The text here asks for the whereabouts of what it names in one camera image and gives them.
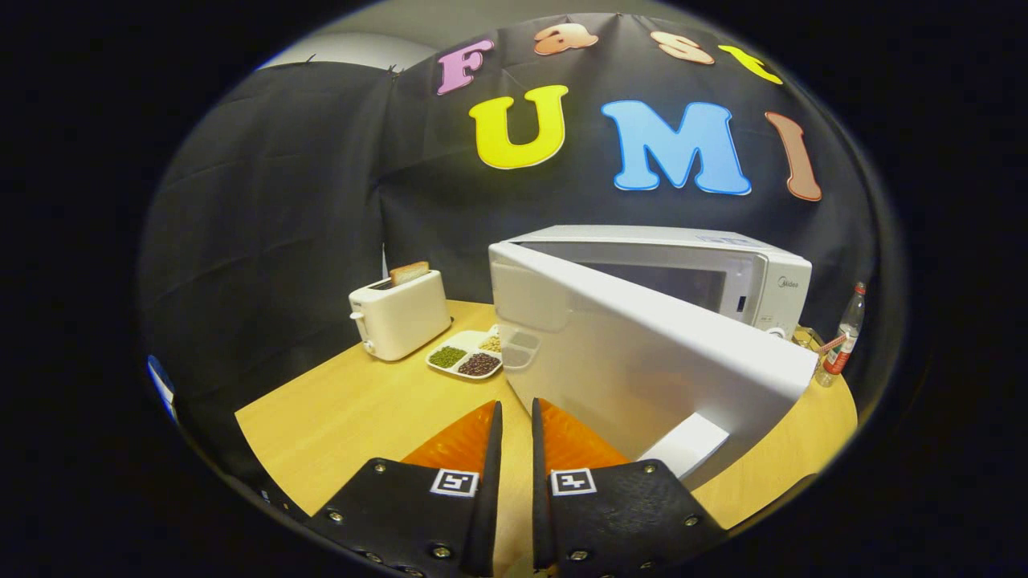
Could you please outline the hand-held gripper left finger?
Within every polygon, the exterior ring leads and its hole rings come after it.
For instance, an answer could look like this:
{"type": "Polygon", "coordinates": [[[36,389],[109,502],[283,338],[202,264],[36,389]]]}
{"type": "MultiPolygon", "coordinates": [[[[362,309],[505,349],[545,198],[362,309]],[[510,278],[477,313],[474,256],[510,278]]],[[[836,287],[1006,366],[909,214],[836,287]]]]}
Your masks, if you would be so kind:
{"type": "Polygon", "coordinates": [[[492,400],[403,460],[371,458],[305,527],[386,577],[492,577],[503,430],[492,400]]]}

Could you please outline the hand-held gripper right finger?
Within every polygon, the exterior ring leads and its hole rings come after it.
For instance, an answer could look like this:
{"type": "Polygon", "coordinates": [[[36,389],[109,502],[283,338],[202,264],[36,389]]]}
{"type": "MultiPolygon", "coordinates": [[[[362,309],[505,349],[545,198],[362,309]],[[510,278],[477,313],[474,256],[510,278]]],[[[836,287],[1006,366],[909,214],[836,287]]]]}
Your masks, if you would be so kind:
{"type": "Polygon", "coordinates": [[[728,532],[671,468],[631,461],[533,399],[533,568],[550,577],[675,577],[728,532]]]}

